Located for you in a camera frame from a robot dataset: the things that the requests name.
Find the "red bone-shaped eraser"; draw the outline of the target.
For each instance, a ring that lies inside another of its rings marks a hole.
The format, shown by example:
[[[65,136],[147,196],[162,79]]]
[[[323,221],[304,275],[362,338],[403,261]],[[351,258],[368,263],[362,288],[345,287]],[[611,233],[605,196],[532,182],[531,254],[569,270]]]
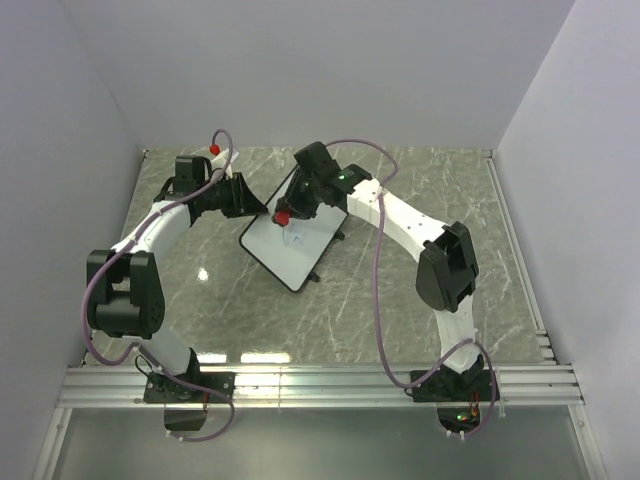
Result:
[[[290,223],[291,213],[289,211],[276,211],[271,219],[272,222],[279,227],[286,227]]]

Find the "small white whiteboard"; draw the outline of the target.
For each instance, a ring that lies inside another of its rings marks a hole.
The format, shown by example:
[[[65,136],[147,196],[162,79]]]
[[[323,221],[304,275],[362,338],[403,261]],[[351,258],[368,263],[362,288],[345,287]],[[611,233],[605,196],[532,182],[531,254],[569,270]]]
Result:
[[[291,219],[285,227],[274,224],[271,215],[293,176],[291,170],[268,199],[268,213],[251,220],[240,234],[239,245],[289,291],[297,293],[309,280],[319,281],[316,266],[330,243],[342,238],[347,214],[321,204],[311,220]]]

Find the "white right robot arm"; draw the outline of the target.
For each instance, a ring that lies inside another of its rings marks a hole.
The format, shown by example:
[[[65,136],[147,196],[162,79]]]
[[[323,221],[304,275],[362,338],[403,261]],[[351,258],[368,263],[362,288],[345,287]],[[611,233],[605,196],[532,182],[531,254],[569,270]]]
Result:
[[[489,358],[476,340],[473,295],[479,266],[469,229],[446,224],[392,194],[391,175],[377,179],[358,165],[341,167],[328,145],[316,141],[294,155],[296,167],[276,202],[274,224],[311,220],[320,206],[335,207],[377,227],[380,239],[400,245],[417,263],[415,288],[435,315],[444,372],[441,386],[455,400],[466,398]]]

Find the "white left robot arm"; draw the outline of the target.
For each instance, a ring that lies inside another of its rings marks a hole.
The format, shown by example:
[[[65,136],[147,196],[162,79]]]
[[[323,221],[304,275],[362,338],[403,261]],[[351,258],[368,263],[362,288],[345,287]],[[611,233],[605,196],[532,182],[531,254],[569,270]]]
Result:
[[[266,213],[241,173],[231,168],[235,150],[212,145],[207,157],[181,155],[174,174],[154,197],[143,220],[123,240],[87,258],[81,311],[85,334],[126,338],[128,353],[150,365],[147,384],[180,402],[211,390],[195,351],[164,326],[165,298],[159,260],[206,212],[227,218]]]

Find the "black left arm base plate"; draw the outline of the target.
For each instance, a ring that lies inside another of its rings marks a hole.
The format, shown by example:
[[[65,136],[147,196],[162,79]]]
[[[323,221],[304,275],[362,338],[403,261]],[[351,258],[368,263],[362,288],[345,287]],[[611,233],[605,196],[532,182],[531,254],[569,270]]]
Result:
[[[231,399],[235,387],[235,374],[231,372],[204,373],[198,379],[198,385],[214,390],[222,398],[192,387],[185,387],[158,373],[148,375],[143,395],[147,404],[195,404],[225,403]]]

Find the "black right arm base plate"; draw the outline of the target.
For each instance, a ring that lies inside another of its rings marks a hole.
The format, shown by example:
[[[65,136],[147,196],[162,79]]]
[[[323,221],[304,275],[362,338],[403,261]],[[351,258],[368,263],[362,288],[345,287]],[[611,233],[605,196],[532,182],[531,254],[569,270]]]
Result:
[[[472,400],[490,401],[492,391],[493,381],[488,370],[457,374],[442,367],[429,379],[407,389],[405,393],[417,403],[470,403]]]

